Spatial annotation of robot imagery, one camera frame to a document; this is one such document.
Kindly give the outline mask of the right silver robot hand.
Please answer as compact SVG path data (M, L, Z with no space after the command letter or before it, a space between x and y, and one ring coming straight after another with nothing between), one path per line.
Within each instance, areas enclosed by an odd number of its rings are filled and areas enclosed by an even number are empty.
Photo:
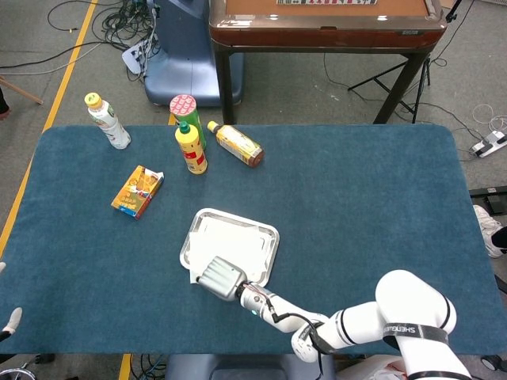
M232 302L240 285L247 281L245 272L229 261L215 256L196 282L218 298Z

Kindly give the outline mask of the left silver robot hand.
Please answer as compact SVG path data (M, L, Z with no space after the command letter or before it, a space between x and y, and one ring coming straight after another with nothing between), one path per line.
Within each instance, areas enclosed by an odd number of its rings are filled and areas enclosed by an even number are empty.
M9 339L17 331L17 328L21 322L22 314L23 309L21 307L17 307L12 311L10 319L8 320L6 325L1 328L0 335L1 342Z

